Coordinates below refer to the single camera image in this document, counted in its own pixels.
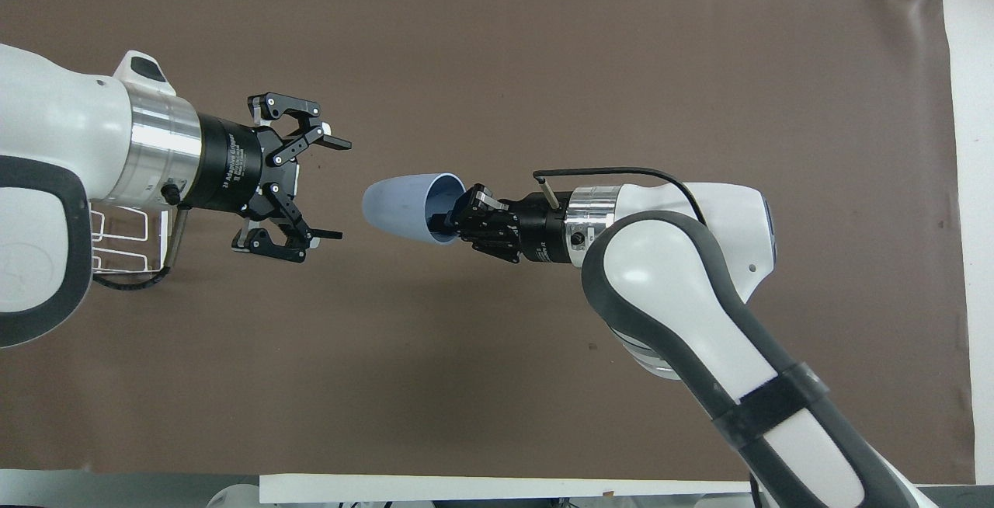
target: small black knob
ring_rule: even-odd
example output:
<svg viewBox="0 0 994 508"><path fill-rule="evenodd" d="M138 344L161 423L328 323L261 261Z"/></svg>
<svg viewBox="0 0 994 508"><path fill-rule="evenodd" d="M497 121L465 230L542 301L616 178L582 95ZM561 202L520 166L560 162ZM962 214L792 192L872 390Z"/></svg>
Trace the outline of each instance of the small black knob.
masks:
<svg viewBox="0 0 994 508"><path fill-rule="evenodd" d="M166 183L162 187L162 196L170 206L174 207L180 204L180 189L174 183Z"/></svg>

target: dark gray rubber bumper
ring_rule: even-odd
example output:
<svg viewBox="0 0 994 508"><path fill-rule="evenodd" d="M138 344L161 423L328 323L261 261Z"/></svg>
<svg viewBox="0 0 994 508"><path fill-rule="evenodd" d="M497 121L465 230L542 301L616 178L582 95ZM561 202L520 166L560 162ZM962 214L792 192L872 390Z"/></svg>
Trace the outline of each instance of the dark gray rubber bumper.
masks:
<svg viewBox="0 0 994 508"><path fill-rule="evenodd" d="M0 187L24 187L52 193L63 206L68 230L68 257L59 290L34 308L21 312L0 312L2 348L40 337L70 316L89 288L92 243L89 203L82 182L73 172L47 162L0 155Z"/></svg>

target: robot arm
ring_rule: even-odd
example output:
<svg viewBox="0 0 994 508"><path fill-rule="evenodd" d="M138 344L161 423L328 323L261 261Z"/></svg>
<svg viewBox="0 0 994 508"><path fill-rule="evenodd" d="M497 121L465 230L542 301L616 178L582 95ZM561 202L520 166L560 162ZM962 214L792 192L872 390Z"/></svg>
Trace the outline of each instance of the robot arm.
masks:
<svg viewBox="0 0 994 508"><path fill-rule="evenodd" d="M436 239L458 235L511 263L521 253L582 267L587 301L625 349L650 373L684 381L781 506L934 506L860 437L826 398L828 388L745 306L775 261L773 224L759 192L688 183L555 193L542 174L535 175L542 193L495 200L476 185L451 197L448 208L437 197L454 194L454 176L416 178L413 186L413 176L387 179L367 190L363 212L373 225L410 236L395 224L402 215L383 207L397 203L384 197L404 186L400 201L416 212L405 222L420 222ZM440 183L447 192L437 192Z"/></svg>
<svg viewBox="0 0 994 508"><path fill-rule="evenodd" d="M276 93L248 98L255 125L198 113L159 64L125 54L113 76L63 69L0 44L0 348L46 333L89 287L89 201L163 211L178 207L161 280L191 208L244 219L237 251L301 263L320 238L294 204L299 155L310 144L352 147L330 134L315 102ZM271 121L287 115L287 137ZM260 221L287 240L277 245Z"/></svg>
<svg viewBox="0 0 994 508"><path fill-rule="evenodd" d="M583 292L622 338L665 359L781 506L932 506L743 305L714 236L672 211L632 214L587 252Z"/></svg>

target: brown surface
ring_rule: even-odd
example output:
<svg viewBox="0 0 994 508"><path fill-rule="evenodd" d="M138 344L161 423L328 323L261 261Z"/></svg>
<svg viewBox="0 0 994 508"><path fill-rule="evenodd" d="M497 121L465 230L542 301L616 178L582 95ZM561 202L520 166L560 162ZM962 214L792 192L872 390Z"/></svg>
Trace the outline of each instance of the brown surface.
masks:
<svg viewBox="0 0 994 508"><path fill-rule="evenodd" d="M972 480L941 0L0 0L0 40L85 72L138 48L201 111L281 91L355 142L301 161L344 242L276 263L195 211L163 285L93 288L0 353L0 466L742 479L578 271L360 213L387 176L516 199L532 169L632 164L762 190L760 319L909 478Z"/></svg>

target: wire rack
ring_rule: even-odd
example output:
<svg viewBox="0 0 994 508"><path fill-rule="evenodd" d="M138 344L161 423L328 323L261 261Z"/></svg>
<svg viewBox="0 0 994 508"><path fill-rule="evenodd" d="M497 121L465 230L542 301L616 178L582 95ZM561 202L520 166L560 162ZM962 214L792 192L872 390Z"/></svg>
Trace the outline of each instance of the wire rack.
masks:
<svg viewBox="0 0 994 508"><path fill-rule="evenodd" d="M159 271L169 245L171 213L149 214L135 207L90 207L93 272Z"/></svg>

